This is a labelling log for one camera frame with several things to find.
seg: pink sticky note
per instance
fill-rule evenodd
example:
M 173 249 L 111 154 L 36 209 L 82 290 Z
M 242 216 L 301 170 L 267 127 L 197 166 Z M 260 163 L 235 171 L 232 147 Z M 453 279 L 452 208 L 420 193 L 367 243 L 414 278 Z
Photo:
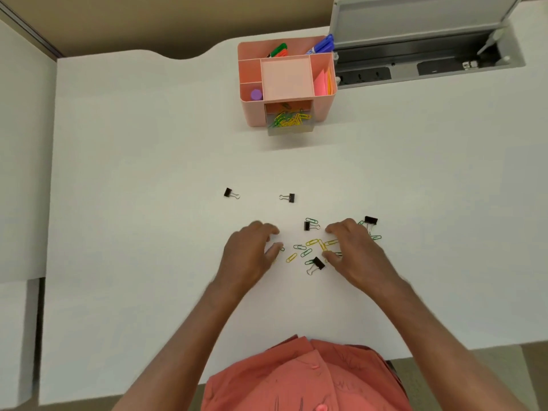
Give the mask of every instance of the pink sticky note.
M 327 86 L 325 84 L 325 71 L 322 70 L 314 81 L 314 95 L 327 95 Z

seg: person's right hand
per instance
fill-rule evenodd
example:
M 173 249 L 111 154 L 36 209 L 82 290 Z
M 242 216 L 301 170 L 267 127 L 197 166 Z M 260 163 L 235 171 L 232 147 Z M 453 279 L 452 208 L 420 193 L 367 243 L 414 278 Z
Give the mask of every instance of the person's right hand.
M 348 282 L 374 300 L 403 281 L 365 226 L 345 219 L 328 225 L 325 231 L 339 239 L 342 258 L 331 251 L 322 255 Z

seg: person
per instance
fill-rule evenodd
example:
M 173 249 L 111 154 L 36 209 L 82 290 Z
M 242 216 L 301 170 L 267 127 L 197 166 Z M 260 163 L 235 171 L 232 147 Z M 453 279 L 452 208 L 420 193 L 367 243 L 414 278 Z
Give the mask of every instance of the person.
M 400 333 L 443 410 L 525 410 L 435 318 L 365 227 L 352 219 L 325 228 L 343 257 L 323 256 L 380 307 Z M 113 408 L 185 411 L 213 346 L 242 298 L 276 259 L 265 252 L 276 226 L 254 221 L 233 233 L 215 278 L 181 327 Z M 403 387 L 371 349 L 294 337 L 212 376 L 202 411 L 411 410 Z

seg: desk organizer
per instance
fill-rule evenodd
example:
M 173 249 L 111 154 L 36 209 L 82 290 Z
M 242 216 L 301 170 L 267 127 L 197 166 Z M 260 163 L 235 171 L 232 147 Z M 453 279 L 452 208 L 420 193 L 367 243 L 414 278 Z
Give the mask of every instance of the desk organizer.
M 325 120 L 337 93 L 333 54 L 306 54 L 324 37 L 247 41 L 238 45 L 240 99 L 249 126 L 268 126 L 269 133 L 272 128 L 311 131 L 315 122 Z M 287 44 L 287 56 L 266 57 L 282 43 Z M 330 95 L 318 86 L 315 88 L 322 72 L 327 73 Z M 256 89 L 262 92 L 262 100 L 251 99 Z M 302 125 L 273 127 L 274 118 L 283 110 L 294 114 L 302 110 L 306 120 Z

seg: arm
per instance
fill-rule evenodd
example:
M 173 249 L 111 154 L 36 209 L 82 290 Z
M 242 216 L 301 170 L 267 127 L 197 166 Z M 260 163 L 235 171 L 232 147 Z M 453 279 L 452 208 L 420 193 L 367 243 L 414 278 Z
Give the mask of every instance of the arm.
M 324 257 L 385 312 L 444 411 L 526 410 L 435 318 L 365 227 L 346 219 L 325 230 L 339 239 L 343 258 L 331 251 L 325 251 Z
M 113 411 L 184 411 L 225 323 L 243 296 L 276 259 L 282 243 L 265 253 L 277 227 L 255 221 L 233 233 L 217 275 L 181 327 L 118 401 Z

